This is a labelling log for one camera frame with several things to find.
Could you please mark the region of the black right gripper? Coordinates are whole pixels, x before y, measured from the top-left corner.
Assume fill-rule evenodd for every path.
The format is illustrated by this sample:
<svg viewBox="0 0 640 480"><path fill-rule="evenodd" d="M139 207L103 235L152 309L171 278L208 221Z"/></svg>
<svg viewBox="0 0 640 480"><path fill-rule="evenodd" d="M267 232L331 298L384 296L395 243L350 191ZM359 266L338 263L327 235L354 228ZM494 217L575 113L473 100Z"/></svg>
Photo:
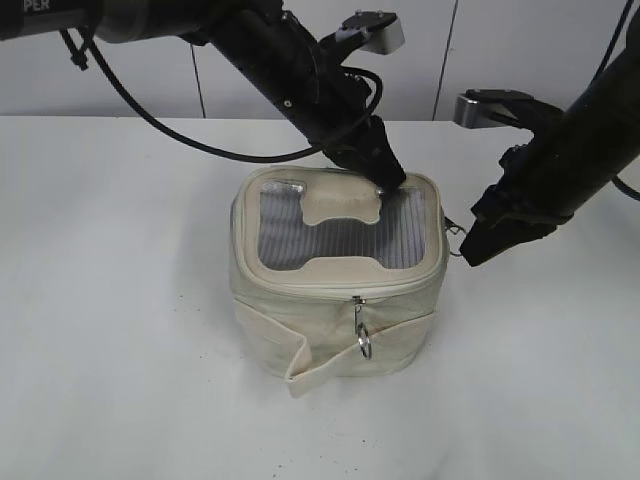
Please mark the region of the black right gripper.
<svg viewBox="0 0 640 480"><path fill-rule="evenodd" d="M518 180L529 160L529 146L510 147L500 158L500 179L473 205L475 221L460 246L470 266L479 266L520 244L542 239L570 220L538 206Z"/></svg>

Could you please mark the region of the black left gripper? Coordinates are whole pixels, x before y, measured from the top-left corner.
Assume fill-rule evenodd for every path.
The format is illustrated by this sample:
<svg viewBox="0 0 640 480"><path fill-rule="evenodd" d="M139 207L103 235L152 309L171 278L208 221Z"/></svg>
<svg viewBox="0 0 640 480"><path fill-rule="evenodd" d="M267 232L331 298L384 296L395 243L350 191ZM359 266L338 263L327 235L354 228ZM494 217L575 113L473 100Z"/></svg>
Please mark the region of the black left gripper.
<svg viewBox="0 0 640 480"><path fill-rule="evenodd" d="M322 152L332 159L330 153L335 156L341 153L343 163L336 162L336 165L363 175L383 192L395 192L405 182L406 174L391 149L383 120L372 117L382 98L383 81L365 69L345 69L345 72L348 78L360 83L364 83L364 78L371 80L375 85L373 99L351 124L319 142L310 142L311 147L299 154L304 158Z"/></svg>

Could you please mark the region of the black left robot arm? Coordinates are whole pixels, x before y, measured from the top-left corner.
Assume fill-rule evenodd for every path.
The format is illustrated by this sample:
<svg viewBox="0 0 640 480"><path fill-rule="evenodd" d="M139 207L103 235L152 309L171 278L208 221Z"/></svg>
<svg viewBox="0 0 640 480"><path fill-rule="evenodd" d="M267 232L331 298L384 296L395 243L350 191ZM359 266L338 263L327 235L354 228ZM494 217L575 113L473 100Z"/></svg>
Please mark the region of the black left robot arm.
<svg viewBox="0 0 640 480"><path fill-rule="evenodd" d="M99 50L177 37L215 47L307 140L303 150L271 155L279 164L322 154L392 193L406 175L376 108L381 78L346 65L357 50L387 55L404 42L393 12L358 11L316 39L280 1L17 1L1 5L1 37L56 32L72 62L94 60L132 109L138 103Z"/></svg>

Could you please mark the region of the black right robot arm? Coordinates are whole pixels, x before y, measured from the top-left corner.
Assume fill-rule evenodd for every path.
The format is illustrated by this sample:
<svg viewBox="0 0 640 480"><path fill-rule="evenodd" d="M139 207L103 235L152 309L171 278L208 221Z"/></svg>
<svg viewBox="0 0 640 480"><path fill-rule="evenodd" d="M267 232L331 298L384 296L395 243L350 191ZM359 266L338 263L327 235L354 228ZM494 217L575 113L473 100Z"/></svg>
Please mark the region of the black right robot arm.
<svg viewBox="0 0 640 480"><path fill-rule="evenodd" d="M501 178L471 211L460 253L479 266L517 245L542 239L639 155L639 19L621 53L566 111L519 91L470 89L458 98L456 123L484 117L532 132L509 148Z"/></svg>

